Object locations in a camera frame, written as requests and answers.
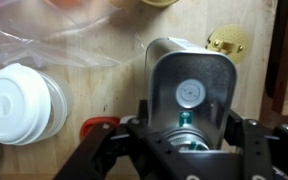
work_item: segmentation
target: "white plastic lid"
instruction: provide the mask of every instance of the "white plastic lid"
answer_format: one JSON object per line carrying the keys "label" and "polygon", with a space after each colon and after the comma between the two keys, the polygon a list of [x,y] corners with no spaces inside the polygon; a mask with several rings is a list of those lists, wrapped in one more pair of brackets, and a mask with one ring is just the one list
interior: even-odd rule
{"label": "white plastic lid", "polygon": [[42,133],[51,111],[50,94],[33,69],[12,64],[0,70],[0,142],[13,144]]}

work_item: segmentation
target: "orange object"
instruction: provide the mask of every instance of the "orange object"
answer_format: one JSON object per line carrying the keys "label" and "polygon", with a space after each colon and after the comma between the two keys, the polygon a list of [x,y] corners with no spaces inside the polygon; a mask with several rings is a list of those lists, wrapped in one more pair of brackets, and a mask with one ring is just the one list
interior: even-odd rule
{"label": "orange object", "polygon": [[120,118],[118,117],[95,117],[87,119],[80,130],[80,139],[83,140],[86,135],[92,130],[92,127],[97,123],[111,123],[115,127],[118,127],[120,124]]}
{"label": "orange object", "polygon": [[70,9],[81,5],[83,0],[44,0],[44,1],[60,9]]}

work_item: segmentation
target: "stainless steel container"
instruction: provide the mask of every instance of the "stainless steel container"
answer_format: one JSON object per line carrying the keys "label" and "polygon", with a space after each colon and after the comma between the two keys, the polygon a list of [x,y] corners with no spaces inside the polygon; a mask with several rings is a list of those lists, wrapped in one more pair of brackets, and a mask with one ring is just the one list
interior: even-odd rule
{"label": "stainless steel container", "polygon": [[220,149],[236,83],[231,60],[186,40],[146,52],[149,125],[180,150]]}

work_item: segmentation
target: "red object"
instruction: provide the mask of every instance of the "red object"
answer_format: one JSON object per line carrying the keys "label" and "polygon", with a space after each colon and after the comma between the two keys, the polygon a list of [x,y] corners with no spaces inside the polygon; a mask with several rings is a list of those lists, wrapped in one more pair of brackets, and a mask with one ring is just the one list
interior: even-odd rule
{"label": "red object", "polygon": [[86,120],[80,130],[80,139],[83,140],[86,135],[92,130],[92,127],[97,123],[111,123],[115,127],[118,127],[120,124],[120,118],[118,117],[95,117]]}

